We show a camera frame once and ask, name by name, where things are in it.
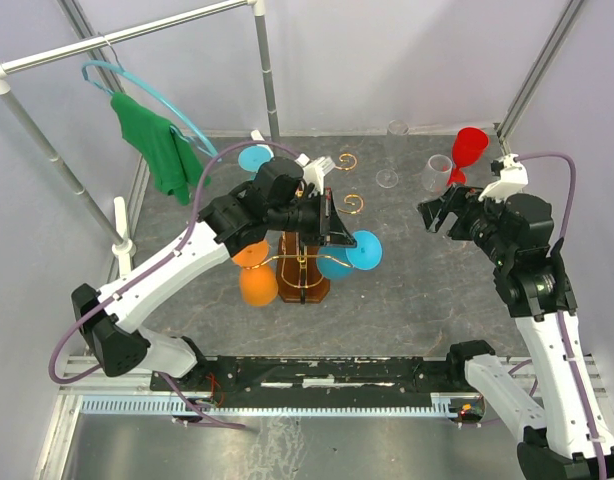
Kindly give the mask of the red wine glass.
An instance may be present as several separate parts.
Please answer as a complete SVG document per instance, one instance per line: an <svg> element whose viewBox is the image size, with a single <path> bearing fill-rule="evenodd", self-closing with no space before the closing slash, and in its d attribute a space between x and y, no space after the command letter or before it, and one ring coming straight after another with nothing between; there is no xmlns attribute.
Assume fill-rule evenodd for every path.
<svg viewBox="0 0 614 480"><path fill-rule="evenodd" d="M451 158L453 167L447 185L464 184L463 170L476 163L489 145L488 135L476 127L462 128L454 141Z"/></svg>

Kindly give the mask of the clear wine glass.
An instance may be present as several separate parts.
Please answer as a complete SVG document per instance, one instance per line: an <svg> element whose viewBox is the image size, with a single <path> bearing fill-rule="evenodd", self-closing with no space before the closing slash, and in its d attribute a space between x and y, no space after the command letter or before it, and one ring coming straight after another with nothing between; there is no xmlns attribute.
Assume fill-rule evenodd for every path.
<svg viewBox="0 0 614 480"><path fill-rule="evenodd" d="M452 160L441 154L432 155L421 175L421 183L425 190L430 193L443 192L449 181L453 169Z"/></svg>
<svg viewBox="0 0 614 480"><path fill-rule="evenodd" d="M409 126L403 120L392 120L388 124L384 143L384 164L376 174L376 182L381 188L391 189L398 183L396 164L406 148L408 133Z"/></svg>

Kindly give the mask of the blue front wine glass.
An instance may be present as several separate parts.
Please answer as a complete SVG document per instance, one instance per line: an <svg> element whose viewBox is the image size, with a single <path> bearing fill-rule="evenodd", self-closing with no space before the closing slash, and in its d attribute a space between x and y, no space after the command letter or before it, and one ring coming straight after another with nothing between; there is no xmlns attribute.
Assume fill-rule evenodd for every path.
<svg viewBox="0 0 614 480"><path fill-rule="evenodd" d="M383 255L378 237L367 230L353 233L355 247L326 246L319 249L316 266L328 280L342 280L355 270L368 271L376 268Z"/></svg>

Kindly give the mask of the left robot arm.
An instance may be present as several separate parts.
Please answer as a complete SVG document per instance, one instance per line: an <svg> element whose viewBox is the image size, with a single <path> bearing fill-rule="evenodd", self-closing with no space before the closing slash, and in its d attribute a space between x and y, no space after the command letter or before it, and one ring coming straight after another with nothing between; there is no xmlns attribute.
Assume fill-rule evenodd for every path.
<svg viewBox="0 0 614 480"><path fill-rule="evenodd" d="M187 230L129 274L98 289L83 284L74 290L81 335L105 375L139 367L165 373L186 390L202 387L208 368L198 347L151 331L144 321L191 280L270 231L296 233L311 247L356 246L324 182L334 168L329 157L274 157L254 179L211 200Z"/></svg>

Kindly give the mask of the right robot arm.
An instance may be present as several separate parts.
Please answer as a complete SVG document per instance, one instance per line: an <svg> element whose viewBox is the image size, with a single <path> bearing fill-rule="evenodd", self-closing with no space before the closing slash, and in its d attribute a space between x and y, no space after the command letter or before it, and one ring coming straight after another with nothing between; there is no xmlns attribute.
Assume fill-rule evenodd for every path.
<svg viewBox="0 0 614 480"><path fill-rule="evenodd" d="M454 185L417 207L429 232L447 215L449 238L473 242L492 262L496 292L528 348L542 401L535 402L484 341L451 347L444 367L455 390L474 387L517 442L527 479L614 479L614 436L599 408L579 344L577 302L552 243L552 207L515 193Z"/></svg>

